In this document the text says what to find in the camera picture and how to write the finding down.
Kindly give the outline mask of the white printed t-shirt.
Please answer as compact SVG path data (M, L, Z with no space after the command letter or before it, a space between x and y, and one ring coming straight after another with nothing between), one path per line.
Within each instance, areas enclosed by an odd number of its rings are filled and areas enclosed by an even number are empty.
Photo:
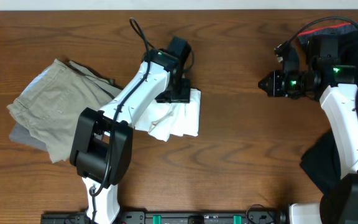
M189 103L157 103L153 100L135 124L135 129L165 142L171 135L197 137L200 104L201 91L193 88Z

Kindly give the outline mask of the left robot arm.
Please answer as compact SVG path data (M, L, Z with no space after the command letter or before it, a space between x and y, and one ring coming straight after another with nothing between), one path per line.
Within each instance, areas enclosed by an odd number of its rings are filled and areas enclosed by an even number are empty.
M88 191L87 223L114 223L120 206L117 185L128 170L134 126L153 102L189 103L190 81L183 77L190 47L146 51L132 81L99 110L79 115L70 164Z

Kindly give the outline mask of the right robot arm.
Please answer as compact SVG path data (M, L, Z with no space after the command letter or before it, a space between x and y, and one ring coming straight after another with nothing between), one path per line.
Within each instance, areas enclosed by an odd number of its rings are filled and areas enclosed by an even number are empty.
M290 205L289 223L358 223L358 86L356 66L344 65L335 40L310 47L308 69L299 69L296 50L287 42L275 49L281 70L258 86L269 97L313 95L328 117L337 147L340 181L319 203Z

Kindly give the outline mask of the black garment red trim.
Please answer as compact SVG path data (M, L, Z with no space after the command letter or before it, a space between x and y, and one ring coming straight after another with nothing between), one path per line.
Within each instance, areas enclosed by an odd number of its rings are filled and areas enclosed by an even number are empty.
M350 24L341 24L302 32L298 40L307 52L309 39L321 35L337 36L342 61L356 66L354 84L327 86L318 97L331 130L301 158L301 168L326 194L347 174L358 171L358 30Z

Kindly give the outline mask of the folded khaki trousers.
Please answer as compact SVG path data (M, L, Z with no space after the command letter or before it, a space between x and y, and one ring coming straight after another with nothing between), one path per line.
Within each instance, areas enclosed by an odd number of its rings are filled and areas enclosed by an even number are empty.
M99 110L119 93L89 68L56 59L7 108L16 123L46 144L50 160L59 162L70 156L80 113Z

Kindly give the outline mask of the folded grey garment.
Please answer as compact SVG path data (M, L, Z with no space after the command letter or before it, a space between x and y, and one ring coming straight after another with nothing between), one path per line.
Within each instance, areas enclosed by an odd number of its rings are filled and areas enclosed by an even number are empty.
M26 146L34 147L36 149L39 149L41 151L47 152L46 144L40 140L38 140L35 137L32 137L30 135L30 132L28 129L20 125L19 123L16 123L9 134L9 139L12 142L16 142L19 144L23 144Z

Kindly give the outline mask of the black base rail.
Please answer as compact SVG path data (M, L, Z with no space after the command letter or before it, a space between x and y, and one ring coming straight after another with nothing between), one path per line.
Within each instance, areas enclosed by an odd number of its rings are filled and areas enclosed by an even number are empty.
M84 212L49 213L40 218L41 224L87 224L91 219ZM287 214L256 208L245 213L149 213L124 212L113 224L286 224Z

